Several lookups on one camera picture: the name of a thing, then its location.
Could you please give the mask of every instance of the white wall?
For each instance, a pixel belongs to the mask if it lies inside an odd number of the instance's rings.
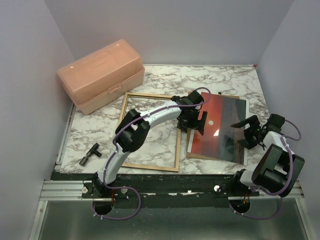
[[[74,61],[42,0],[0,3],[0,239],[28,238],[71,106],[56,81]]]
[[[305,158],[300,181],[320,238],[320,1],[295,0],[257,67],[270,112],[298,125]],[[287,127],[288,133],[295,131]]]
[[[146,64],[257,64],[293,0],[44,0],[78,59],[125,39]]]

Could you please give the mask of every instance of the wooden frame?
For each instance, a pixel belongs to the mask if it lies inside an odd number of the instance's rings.
[[[161,95],[161,94],[149,94],[149,93],[135,93],[126,92],[123,99],[122,109],[119,118],[119,124],[125,117],[126,108],[128,105],[129,98],[144,98],[144,99],[160,99],[160,100],[170,100],[172,96]],[[147,169],[147,170],[158,170],[158,171],[168,171],[168,172],[178,172],[179,171],[179,161],[180,161],[180,144],[181,144],[181,130],[176,129],[176,142],[175,142],[175,157],[174,157],[174,167],[167,166],[152,166],[144,164],[135,163],[123,163],[122,167],[135,168],[135,169]]]

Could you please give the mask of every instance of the plastic storage box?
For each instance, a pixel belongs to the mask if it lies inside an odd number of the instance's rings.
[[[144,81],[140,55],[124,40],[116,41],[57,71],[74,104],[90,114]]]

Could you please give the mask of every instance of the t-shaped pipe connector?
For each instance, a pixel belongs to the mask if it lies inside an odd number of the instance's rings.
[[[88,162],[88,158],[94,154],[96,155],[98,158],[101,157],[101,153],[97,151],[99,147],[99,144],[96,143],[92,146],[92,148],[86,153],[86,155],[81,159],[81,161],[79,162],[80,166],[84,167],[86,165],[86,163]]]

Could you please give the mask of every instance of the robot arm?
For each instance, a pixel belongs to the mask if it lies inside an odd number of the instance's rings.
[[[115,147],[109,159],[97,173],[100,181],[106,185],[112,183],[130,153],[143,145],[149,130],[167,120],[178,119],[177,127],[181,130],[197,129],[203,135],[207,112],[203,112],[201,120],[198,120],[199,110],[194,106],[203,100],[197,91],[193,91],[185,97],[173,96],[164,105],[149,111],[130,110],[115,131]]]
[[[305,160],[295,154],[287,144],[287,138],[281,133],[281,127],[285,118],[271,114],[267,123],[260,127],[256,115],[232,125],[234,128],[250,127],[244,130],[245,139],[239,140],[244,147],[251,149],[261,145],[266,152],[254,171],[243,169],[234,176],[233,188],[259,189],[269,195],[286,197],[292,190],[298,175],[300,174]]]

